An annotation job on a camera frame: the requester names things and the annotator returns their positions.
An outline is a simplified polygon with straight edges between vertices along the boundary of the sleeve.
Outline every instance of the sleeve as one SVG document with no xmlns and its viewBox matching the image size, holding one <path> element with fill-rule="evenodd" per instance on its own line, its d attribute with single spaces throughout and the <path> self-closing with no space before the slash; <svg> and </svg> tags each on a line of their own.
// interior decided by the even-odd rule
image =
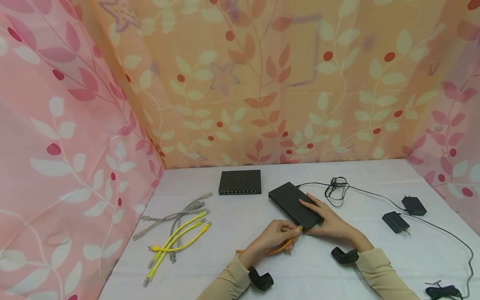
<svg viewBox="0 0 480 300">
<path fill-rule="evenodd" d="M 248 270 L 235 256 L 217 278 L 200 294 L 197 300 L 233 300 L 250 285 Z"/>
<path fill-rule="evenodd" d="M 357 267 L 367 283 L 385 300 L 420 300 L 392 268 L 382 249 L 359 253 Z"/>
</svg>

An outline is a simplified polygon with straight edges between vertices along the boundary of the fabric wall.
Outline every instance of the fabric wall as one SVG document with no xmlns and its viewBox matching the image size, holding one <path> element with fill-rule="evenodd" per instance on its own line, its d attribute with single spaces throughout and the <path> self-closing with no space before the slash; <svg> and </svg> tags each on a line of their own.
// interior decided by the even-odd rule
<svg viewBox="0 0 480 300">
<path fill-rule="evenodd" d="M 79 3 L 174 168 L 405 157 L 468 2 Z"/>
<path fill-rule="evenodd" d="M 418 173 L 480 234 L 480 1 L 458 23 L 459 57 L 412 148 Z"/>
<path fill-rule="evenodd" d="M 0 0 L 0 299 L 97 299 L 164 166 L 66 0 Z"/>
</svg>

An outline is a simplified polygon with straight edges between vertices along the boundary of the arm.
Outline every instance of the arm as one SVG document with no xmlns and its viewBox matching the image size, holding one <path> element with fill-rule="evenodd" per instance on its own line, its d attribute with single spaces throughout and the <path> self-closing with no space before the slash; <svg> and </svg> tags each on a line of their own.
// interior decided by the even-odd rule
<svg viewBox="0 0 480 300">
<path fill-rule="evenodd" d="M 398 276 L 381 249 L 374 248 L 363 233 L 340 218 L 327 204 L 310 194 L 307 194 L 307 196 L 316 205 L 302 200 L 300 200 L 300 203 L 324 218 L 322 226 L 310 229 L 307 234 L 349 240 L 359 253 L 357 267 L 367 283 L 382 299 L 420 300 Z"/>
<path fill-rule="evenodd" d="M 356 264 L 361 274 L 382 299 L 420 300 L 392 268 L 385 253 L 374 248 L 360 231 L 352 228 L 347 237 L 359 252 Z"/>
<path fill-rule="evenodd" d="M 232 300 L 238 298 L 250 285 L 248 270 L 235 256 L 217 278 L 200 294 L 197 300 Z"/>
<path fill-rule="evenodd" d="M 283 241 L 300 233 L 295 225 L 282 220 L 272 221 L 267 228 L 239 256 L 233 258 L 217 278 L 200 294 L 197 300 L 233 300 L 250 285 L 248 268 L 254 266 L 265 253 Z M 294 243 L 285 248 L 292 251 Z"/>
</svg>

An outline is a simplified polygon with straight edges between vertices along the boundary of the white tabletop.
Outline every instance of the white tabletop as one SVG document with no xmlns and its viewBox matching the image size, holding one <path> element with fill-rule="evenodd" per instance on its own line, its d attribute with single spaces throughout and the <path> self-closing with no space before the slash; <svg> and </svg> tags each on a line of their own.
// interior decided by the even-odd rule
<svg viewBox="0 0 480 300">
<path fill-rule="evenodd" d="M 261 195 L 218 195 L 220 175 L 225 170 L 260 169 Z M 180 211 L 198 196 L 212 192 L 206 207 L 213 224 L 188 249 L 178 253 L 172 264 L 168 255 L 147 288 L 142 283 L 153 257 L 148 245 L 163 244 L 169 237 L 171 222 L 157 226 L 143 238 L 130 240 L 100 296 L 101 300 L 131 299 L 195 299 L 233 258 L 236 249 L 245 248 L 272 219 L 287 217 L 268 199 L 268 192 L 291 181 L 329 183 L 332 177 L 343 176 L 355 187 L 384 195 L 398 205 L 404 195 L 418 197 L 428 213 L 423 217 L 465 241 L 480 253 L 480 238 L 466 225 L 443 199 L 420 177 L 405 160 L 376 160 L 315 164 L 268 165 L 224 168 L 190 168 L 167 170 L 144 215 L 162 217 Z M 323 199 L 324 187 L 301 187 Z M 382 248 L 406 284 L 421 299 L 424 282 L 441 279 L 465 294 L 469 252 L 449 235 L 429 225 L 405 217 L 411 237 L 402 237 L 382 221 L 385 213 L 395 210 L 387 200 L 349 190 L 345 204 L 335 211 L 361 230 L 371 242 Z M 140 221 L 135 233 L 149 226 Z M 190 240 L 197 231 L 186 236 Z M 248 289 L 242 300 L 379 299 L 353 266 L 340 266 L 330 255 L 340 246 L 337 240 L 321 240 L 301 236 L 291 255 L 268 257 L 256 267 L 260 274 L 269 272 L 275 284 L 265 293 Z M 480 299 L 480 257 L 473 267 L 479 271 L 470 284 L 471 299 Z"/>
</svg>

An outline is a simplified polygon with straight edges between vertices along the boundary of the wrist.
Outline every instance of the wrist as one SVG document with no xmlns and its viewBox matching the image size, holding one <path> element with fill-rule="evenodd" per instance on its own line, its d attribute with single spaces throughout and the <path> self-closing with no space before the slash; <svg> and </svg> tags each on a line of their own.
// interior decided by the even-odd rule
<svg viewBox="0 0 480 300">
<path fill-rule="evenodd" d="M 370 251 L 374 249 L 372 243 L 368 240 L 368 238 L 361 233 L 359 230 L 353 228 L 351 232 L 349 232 L 347 236 L 348 241 L 352 244 L 352 246 L 357 249 L 359 253 Z"/>
<path fill-rule="evenodd" d="M 253 241 L 242 253 L 239 255 L 239 260 L 242 265 L 248 269 L 254 266 L 264 255 L 266 250 L 259 247 Z"/>
</svg>

